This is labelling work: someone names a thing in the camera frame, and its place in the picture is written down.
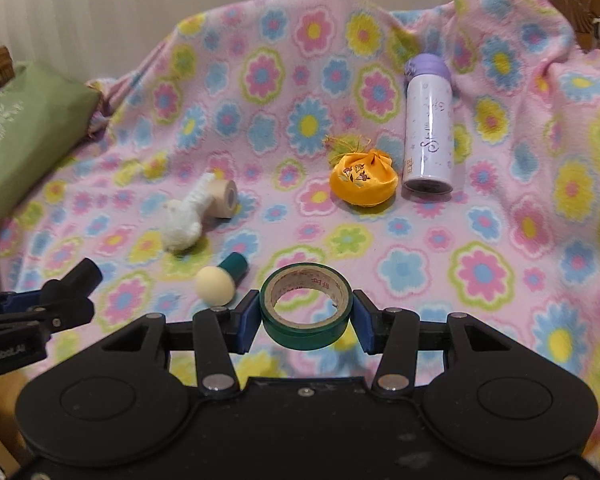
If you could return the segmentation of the cream sponge green-handled stamp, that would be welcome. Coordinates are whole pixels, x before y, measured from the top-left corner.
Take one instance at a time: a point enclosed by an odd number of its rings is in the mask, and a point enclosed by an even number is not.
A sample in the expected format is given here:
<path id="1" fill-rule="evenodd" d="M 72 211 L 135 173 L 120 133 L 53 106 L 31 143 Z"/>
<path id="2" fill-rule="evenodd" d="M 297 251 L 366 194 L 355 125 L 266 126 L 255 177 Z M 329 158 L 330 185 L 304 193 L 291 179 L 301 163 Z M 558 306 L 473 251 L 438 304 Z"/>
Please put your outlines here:
<path id="1" fill-rule="evenodd" d="M 248 272 L 248 261 L 239 252 L 231 252 L 217 266 L 205 266 L 194 278 L 198 297 L 209 307 L 224 307 L 235 294 L 237 285 Z"/>

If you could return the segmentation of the green tape roll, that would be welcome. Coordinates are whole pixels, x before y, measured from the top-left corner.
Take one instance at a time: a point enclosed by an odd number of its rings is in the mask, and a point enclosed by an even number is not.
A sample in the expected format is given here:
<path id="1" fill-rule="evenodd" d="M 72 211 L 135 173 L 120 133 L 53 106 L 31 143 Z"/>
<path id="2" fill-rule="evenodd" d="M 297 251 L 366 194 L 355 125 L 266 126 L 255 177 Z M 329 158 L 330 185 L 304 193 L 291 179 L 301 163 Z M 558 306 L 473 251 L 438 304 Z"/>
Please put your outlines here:
<path id="1" fill-rule="evenodd" d="M 264 329 L 281 346 L 300 351 L 333 344 L 346 331 L 352 289 L 336 270 L 316 262 L 291 263 L 260 289 Z"/>

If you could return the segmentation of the beige medical tape roll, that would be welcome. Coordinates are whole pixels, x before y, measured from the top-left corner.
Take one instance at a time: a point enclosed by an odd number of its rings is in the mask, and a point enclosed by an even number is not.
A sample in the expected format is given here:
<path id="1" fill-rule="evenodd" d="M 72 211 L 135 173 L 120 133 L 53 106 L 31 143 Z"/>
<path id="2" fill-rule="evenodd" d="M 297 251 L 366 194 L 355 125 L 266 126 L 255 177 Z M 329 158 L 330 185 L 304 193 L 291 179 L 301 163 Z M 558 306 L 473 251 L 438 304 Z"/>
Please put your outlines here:
<path id="1" fill-rule="evenodd" d="M 208 184 L 212 202 L 207 209 L 208 216 L 217 219 L 231 219 L 236 214 L 238 192 L 233 180 L 214 179 Z"/>

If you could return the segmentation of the orange satin drawstring pouch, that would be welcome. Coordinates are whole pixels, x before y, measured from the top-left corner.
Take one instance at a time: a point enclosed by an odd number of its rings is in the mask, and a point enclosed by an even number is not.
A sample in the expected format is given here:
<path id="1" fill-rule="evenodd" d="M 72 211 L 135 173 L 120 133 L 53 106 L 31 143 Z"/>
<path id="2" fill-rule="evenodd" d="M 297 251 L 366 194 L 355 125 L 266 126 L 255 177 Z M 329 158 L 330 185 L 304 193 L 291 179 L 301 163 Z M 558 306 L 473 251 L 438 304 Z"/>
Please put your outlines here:
<path id="1" fill-rule="evenodd" d="M 332 194 L 351 206 L 373 208 L 396 194 L 399 177 L 392 158 L 358 134 L 328 136 L 324 140 L 330 166 Z"/>

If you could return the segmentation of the white fluffy plush toy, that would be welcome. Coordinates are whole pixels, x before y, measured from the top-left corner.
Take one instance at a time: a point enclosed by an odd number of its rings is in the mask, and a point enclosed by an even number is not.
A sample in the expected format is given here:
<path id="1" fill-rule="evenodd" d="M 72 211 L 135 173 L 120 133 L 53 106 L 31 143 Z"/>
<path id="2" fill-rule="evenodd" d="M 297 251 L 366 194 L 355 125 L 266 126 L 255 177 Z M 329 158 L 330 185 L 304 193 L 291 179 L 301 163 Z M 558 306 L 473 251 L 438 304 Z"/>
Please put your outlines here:
<path id="1" fill-rule="evenodd" d="M 214 201 L 210 191 L 214 181 L 215 175 L 206 172 L 182 200 L 168 200 L 164 204 L 166 216 L 160 234 L 166 252 L 185 252 L 198 242 L 204 215 Z"/>

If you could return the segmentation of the pink floral fleece blanket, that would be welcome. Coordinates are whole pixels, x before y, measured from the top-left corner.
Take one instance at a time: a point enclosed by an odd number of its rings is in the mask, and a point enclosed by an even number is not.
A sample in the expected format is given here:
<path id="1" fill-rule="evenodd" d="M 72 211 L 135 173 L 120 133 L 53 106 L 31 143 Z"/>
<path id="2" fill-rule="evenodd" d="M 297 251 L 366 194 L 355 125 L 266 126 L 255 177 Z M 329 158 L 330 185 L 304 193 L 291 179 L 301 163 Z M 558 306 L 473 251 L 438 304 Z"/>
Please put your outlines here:
<path id="1" fill-rule="evenodd" d="M 453 77 L 453 193 L 338 200 L 344 148 L 402 167 L 403 67 L 422 52 Z M 600 50 L 548 0 L 253 0 L 186 18 L 95 86 L 102 135 L 0 234 L 7 289 L 86 257 L 104 274 L 94 321 L 56 336 L 50 364 L 148 312 L 188 320 L 196 274 L 240 252 L 243 289 L 309 261 L 382 308 L 465 311 L 580 376 L 600 407 Z M 585 454 L 600 468 L 600 416 Z"/>

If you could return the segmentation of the white purple-capped bottle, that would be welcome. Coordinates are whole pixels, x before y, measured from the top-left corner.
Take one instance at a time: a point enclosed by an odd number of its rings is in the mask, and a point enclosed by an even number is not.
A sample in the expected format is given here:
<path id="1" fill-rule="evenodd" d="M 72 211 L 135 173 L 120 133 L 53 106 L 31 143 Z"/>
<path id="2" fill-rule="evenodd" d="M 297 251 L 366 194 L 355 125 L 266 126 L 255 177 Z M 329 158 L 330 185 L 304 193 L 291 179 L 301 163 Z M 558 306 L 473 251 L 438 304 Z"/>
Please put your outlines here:
<path id="1" fill-rule="evenodd" d="M 405 64 L 403 185 L 414 193 L 448 194 L 454 167 L 452 77 L 435 54 Z"/>

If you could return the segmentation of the green cushion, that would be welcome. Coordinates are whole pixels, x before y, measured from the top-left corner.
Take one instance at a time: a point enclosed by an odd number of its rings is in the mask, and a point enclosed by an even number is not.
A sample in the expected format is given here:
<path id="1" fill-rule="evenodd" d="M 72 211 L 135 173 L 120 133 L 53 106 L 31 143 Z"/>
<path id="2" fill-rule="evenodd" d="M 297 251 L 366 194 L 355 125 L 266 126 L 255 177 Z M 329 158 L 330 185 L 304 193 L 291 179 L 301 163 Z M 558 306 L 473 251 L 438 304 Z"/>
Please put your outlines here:
<path id="1" fill-rule="evenodd" d="M 50 66 L 19 63 L 0 90 L 0 226 L 88 133 L 100 92 Z"/>

